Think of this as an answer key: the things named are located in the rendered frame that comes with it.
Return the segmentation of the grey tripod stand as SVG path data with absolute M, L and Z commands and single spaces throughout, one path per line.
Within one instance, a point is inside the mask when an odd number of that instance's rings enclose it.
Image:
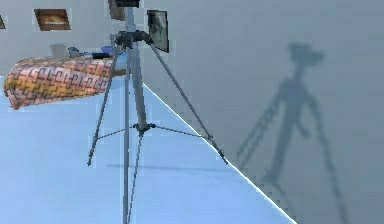
M 143 140 L 144 134 L 148 130 L 153 128 L 159 128 L 163 130 L 167 129 L 166 127 L 158 126 L 153 123 L 147 122 L 145 103 L 144 103 L 144 93 L 143 93 L 143 79 L 141 74 L 141 63 L 140 63 L 139 48 L 138 48 L 138 43 L 140 41 L 144 41 L 152 49 L 153 53 L 158 58 L 159 62 L 163 66 L 167 75 L 169 76 L 169 78 L 171 79 L 175 87 L 178 89 L 184 101 L 187 103 L 188 107 L 191 109 L 192 113 L 194 114 L 199 124 L 202 126 L 203 130 L 206 133 L 205 136 L 194 134 L 194 137 L 202 138 L 208 141 L 211 144 L 211 146 L 215 149 L 215 151 L 219 154 L 219 156 L 221 157 L 221 159 L 224 161 L 225 164 L 228 164 L 228 160 L 225 158 L 224 152 L 218 147 L 217 143 L 213 140 L 213 136 L 209 133 L 209 131 L 203 124 L 195 108 L 193 107 L 188 97 L 182 90 L 182 87 L 180 86 L 175 76 L 169 69 L 163 57 L 160 55 L 158 49 L 155 47 L 153 39 L 150 37 L 150 35 L 146 31 L 141 31 L 136 29 L 136 24 L 134 22 L 134 9 L 139 7 L 140 0 L 115 0 L 115 2 L 119 8 L 124 9 L 126 30 L 120 31 L 118 34 L 110 35 L 110 40 L 113 47 L 113 50 L 112 50 L 113 62 L 112 62 L 112 68 L 111 68 L 111 75 L 109 76 L 107 81 L 107 87 L 104 93 L 104 98 L 102 101 L 102 106 L 100 109 L 100 114 L 98 117 L 96 129 L 95 129 L 92 146 L 89 151 L 89 159 L 88 159 L 87 165 L 90 166 L 92 164 L 92 158 L 95 152 L 97 142 L 100 139 L 102 139 L 102 136 L 99 135 L 99 132 L 100 132 L 100 127 L 101 127 L 101 123 L 104 115 L 106 102 L 108 100 L 108 95 L 110 92 L 110 87 L 112 84 L 112 79 L 113 79 L 113 76 L 115 75 L 115 67 L 118 59 L 118 47 L 124 47 L 126 49 L 126 75 L 125 75 L 125 87 L 124 87 L 125 117 L 124 117 L 124 128 L 122 129 L 122 131 L 124 132 L 124 146 L 123 146 L 124 193 L 123 193 L 122 224 L 130 224 L 133 203 L 134 203 L 136 180 L 138 175 L 140 152 L 141 152 L 141 146 L 142 146 L 142 140 Z M 133 78 L 132 87 L 134 90 L 135 106 L 137 111 L 137 123 L 133 124 L 132 126 L 129 125 L 130 78 Z M 130 175 L 130 172 L 129 172 L 130 137 L 129 135 L 130 135 L 131 128 L 134 128 L 137 131 L 138 137 L 139 137 L 132 181 L 129 180 L 129 175 Z M 167 130 L 171 132 L 179 133 L 179 130 L 170 129 L 170 128 L 168 128 Z

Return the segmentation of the small brown framed picture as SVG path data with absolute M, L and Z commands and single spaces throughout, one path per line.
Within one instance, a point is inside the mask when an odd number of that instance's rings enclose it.
M 108 4 L 111 18 L 119 21 L 124 21 L 124 9 L 122 7 L 117 6 L 116 0 L 108 0 Z

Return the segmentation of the dark grey framed picture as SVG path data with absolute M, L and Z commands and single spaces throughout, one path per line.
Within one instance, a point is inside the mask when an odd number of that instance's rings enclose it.
M 167 12 L 160 10 L 148 10 L 149 35 L 154 46 L 166 53 L 169 52 Z

